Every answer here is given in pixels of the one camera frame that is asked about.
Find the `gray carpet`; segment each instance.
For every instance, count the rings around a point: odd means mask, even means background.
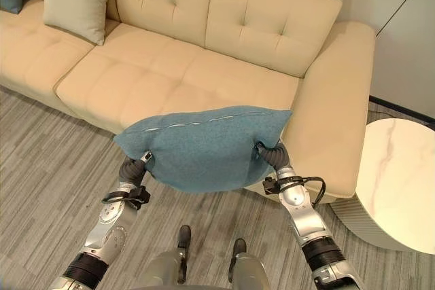
[[[81,248],[124,156],[112,134],[86,122],[4,88],[0,101],[0,289],[47,289]],[[174,245],[184,223],[193,231],[189,284],[229,287],[232,244],[242,236],[273,289],[315,289],[276,202],[247,190],[192,195],[153,180],[147,188],[151,202],[98,289],[131,287],[151,258]],[[376,248],[349,232],[328,205],[319,211],[367,289],[435,289],[435,256]]]

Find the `white wall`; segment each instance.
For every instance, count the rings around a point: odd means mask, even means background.
[[[343,0],[339,20],[378,33],[404,0]],[[435,0],[407,0],[377,37],[370,93],[435,117]]]

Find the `marble tabletop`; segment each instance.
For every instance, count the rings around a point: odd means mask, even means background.
[[[356,194],[387,234],[435,254],[435,132],[402,119],[367,125]]]

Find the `sofa armrest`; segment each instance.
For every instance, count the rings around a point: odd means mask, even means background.
[[[283,135],[296,173],[324,178],[329,196],[355,193],[374,50],[369,26],[336,23],[307,71]]]

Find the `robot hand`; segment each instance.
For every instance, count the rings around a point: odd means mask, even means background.
[[[103,199],[99,220],[82,250],[50,289],[94,290],[97,287],[109,265],[124,249],[137,211],[150,199],[141,182],[146,172],[145,164],[151,157],[151,152],[146,152],[140,160],[125,159],[119,172],[119,187]]]
[[[263,182],[266,194],[279,194],[279,200],[290,214],[294,235],[311,268],[314,283],[319,290],[363,290],[363,283],[353,266],[345,259],[332,234],[315,210],[326,188],[322,178],[302,178],[296,175],[284,144],[273,149],[262,143],[258,153],[276,171],[277,180],[270,177]],[[305,183],[321,181],[322,188],[313,205]]]

